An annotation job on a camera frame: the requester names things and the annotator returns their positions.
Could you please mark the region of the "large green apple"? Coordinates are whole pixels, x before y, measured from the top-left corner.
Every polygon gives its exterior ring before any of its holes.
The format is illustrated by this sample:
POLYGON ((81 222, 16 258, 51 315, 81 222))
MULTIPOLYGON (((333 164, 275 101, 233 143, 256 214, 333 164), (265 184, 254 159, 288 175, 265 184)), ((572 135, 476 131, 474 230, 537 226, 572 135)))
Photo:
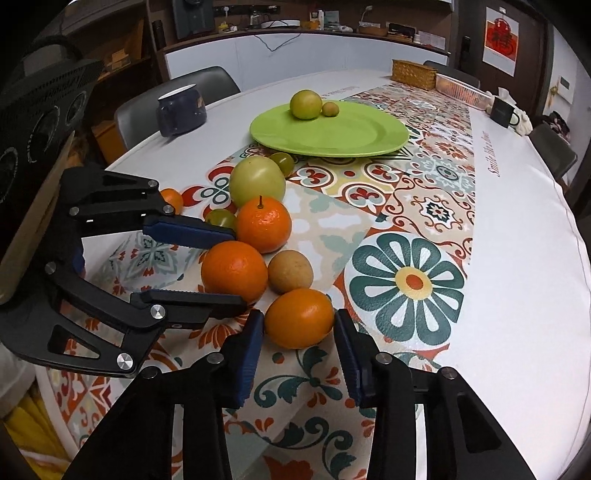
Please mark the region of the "large green apple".
POLYGON ((281 201, 286 193, 286 178, 270 158, 250 156, 233 168, 229 177, 229 193, 238 209, 259 196, 281 201))

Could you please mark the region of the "dark wooden door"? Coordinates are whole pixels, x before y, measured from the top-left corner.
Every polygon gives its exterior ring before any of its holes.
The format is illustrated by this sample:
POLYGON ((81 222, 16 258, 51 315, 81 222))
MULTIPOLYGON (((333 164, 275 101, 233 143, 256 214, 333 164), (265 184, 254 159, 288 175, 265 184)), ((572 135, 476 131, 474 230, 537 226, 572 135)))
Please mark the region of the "dark wooden door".
POLYGON ((552 29, 531 1, 455 3, 458 14, 454 66, 481 89, 507 89, 530 118, 542 114, 552 69, 552 29))

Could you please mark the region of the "grey chair far end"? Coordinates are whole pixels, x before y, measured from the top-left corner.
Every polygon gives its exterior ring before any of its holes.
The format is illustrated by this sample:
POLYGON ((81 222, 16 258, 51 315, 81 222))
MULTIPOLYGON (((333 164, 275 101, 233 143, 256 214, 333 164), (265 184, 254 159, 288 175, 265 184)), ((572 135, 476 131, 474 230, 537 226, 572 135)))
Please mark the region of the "grey chair far end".
POLYGON ((466 84, 469 84, 475 88, 480 88, 481 86, 480 80, 475 76, 462 72, 458 69, 452 68, 450 66, 432 60, 425 61, 423 65, 435 69, 440 74, 452 77, 466 84))

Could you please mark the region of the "red calendar poster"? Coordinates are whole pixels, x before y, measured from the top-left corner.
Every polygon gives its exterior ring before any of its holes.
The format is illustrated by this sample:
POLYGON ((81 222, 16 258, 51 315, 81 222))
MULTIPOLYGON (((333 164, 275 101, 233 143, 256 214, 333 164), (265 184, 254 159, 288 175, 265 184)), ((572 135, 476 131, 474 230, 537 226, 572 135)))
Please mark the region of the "red calendar poster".
POLYGON ((483 62, 515 76, 519 49, 519 23, 506 15, 506 10, 487 7, 483 62))

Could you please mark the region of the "green plate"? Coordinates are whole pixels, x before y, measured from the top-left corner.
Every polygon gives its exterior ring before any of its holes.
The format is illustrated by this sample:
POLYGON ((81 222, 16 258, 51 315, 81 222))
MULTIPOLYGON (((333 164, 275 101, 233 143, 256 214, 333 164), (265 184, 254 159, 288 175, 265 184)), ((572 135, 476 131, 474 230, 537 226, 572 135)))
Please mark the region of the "green plate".
POLYGON ((300 120, 287 104, 257 116, 249 126, 252 139, 264 147, 308 157, 363 158, 391 154, 410 139, 396 117, 375 107, 338 103, 335 117, 300 120))

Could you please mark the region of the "small orange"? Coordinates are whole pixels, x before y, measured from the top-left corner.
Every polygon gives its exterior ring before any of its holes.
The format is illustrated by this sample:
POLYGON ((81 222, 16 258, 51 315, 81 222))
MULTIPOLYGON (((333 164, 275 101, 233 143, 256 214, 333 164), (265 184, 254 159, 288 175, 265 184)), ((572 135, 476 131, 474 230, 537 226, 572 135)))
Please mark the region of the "small orange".
POLYGON ((182 195, 172 188, 165 188, 160 191, 160 194, 164 201, 171 205, 176 215, 180 215, 184 208, 182 195))

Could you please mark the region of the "grey chair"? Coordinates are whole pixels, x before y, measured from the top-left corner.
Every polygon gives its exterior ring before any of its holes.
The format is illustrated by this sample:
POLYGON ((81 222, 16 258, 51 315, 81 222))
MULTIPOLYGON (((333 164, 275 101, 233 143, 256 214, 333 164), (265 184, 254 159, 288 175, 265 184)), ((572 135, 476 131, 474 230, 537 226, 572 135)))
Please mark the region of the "grey chair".
POLYGON ((555 180, 562 179, 578 159, 569 144, 546 123, 536 126, 529 138, 555 180))
POLYGON ((167 139, 205 124, 206 106, 238 94, 238 84, 221 66, 181 75, 120 106, 115 122, 127 150, 159 131, 167 139))

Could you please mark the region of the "small brown kiwi on plate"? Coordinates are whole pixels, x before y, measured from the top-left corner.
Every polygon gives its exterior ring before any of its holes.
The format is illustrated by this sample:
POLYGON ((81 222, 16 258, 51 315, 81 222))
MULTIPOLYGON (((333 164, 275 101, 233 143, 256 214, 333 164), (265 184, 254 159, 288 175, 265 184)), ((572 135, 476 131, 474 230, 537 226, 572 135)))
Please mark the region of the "small brown kiwi on plate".
POLYGON ((325 117, 335 117, 339 115, 339 105, 335 102, 325 102, 322 105, 322 114, 325 117))

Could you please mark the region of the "black mug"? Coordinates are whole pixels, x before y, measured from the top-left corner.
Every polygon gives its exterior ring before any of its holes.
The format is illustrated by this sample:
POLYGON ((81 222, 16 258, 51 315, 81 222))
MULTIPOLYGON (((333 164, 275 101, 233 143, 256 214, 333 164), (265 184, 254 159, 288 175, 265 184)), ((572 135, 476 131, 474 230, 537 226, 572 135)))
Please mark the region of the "black mug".
POLYGON ((489 116, 495 123, 505 128, 516 127, 520 123, 515 107, 499 97, 494 99, 489 116))

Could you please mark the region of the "orange with stem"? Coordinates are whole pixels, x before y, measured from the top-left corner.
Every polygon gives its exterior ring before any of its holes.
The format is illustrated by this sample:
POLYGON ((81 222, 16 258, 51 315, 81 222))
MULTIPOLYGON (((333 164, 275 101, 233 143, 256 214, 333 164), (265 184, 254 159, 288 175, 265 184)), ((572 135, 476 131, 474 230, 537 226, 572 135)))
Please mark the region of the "orange with stem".
POLYGON ((238 210, 235 220, 236 238, 249 244, 260 254, 280 250, 290 239, 290 213, 279 200, 270 196, 250 199, 238 210))

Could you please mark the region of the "white plush toy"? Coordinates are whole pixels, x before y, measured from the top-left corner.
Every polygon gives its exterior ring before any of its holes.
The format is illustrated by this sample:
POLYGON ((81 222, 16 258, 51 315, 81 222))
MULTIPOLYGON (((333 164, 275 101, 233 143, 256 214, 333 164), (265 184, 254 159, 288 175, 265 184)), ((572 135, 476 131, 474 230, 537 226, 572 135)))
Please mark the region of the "white plush toy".
POLYGON ((503 87, 499 87, 497 97, 514 108, 510 126, 515 132, 520 136, 530 135, 533 131, 531 120, 528 114, 518 107, 516 100, 511 96, 510 92, 503 87))

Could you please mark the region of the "small green fruit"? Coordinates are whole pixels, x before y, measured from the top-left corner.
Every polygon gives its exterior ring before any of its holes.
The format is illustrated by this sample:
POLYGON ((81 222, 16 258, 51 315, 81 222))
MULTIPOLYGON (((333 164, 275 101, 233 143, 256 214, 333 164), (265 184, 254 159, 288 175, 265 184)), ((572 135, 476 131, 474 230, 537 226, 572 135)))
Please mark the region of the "small green fruit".
POLYGON ((294 172, 296 161, 294 161, 292 155, 286 152, 274 152, 270 155, 270 159, 280 167, 280 171, 283 172, 284 177, 288 178, 294 172))
POLYGON ((235 230, 235 214, 226 209, 213 209, 204 217, 208 224, 235 230))

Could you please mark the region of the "grey chair left side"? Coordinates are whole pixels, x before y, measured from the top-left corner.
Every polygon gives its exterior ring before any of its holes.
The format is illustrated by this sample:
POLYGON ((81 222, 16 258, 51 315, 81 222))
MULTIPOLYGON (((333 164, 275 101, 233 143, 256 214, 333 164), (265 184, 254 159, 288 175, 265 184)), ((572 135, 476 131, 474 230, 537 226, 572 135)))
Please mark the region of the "grey chair left side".
POLYGON ((221 66, 181 75, 120 106, 115 122, 127 150, 159 131, 167 139, 205 124, 206 106, 238 94, 238 84, 221 66))

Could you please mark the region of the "dark blue mug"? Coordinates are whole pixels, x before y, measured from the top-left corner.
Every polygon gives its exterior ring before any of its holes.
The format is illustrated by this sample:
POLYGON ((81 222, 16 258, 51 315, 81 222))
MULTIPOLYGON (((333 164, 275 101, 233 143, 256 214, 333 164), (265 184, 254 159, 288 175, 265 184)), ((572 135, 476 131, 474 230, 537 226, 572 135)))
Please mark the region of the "dark blue mug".
POLYGON ((195 84, 167 92, 157 101, 157 124, 160 134, 165 138, 183 135, 206 123, 204 98, 195 84))

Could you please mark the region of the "black coffee machine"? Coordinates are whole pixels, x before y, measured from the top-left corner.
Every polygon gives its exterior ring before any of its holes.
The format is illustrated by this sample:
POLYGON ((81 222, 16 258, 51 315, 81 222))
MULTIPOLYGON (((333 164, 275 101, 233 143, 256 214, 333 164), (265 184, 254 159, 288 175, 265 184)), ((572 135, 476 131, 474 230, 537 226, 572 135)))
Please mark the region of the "black coffee machine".
POLYGON ((215 29, 212 0, 173 0, 172 10, 179 39, 215 29))

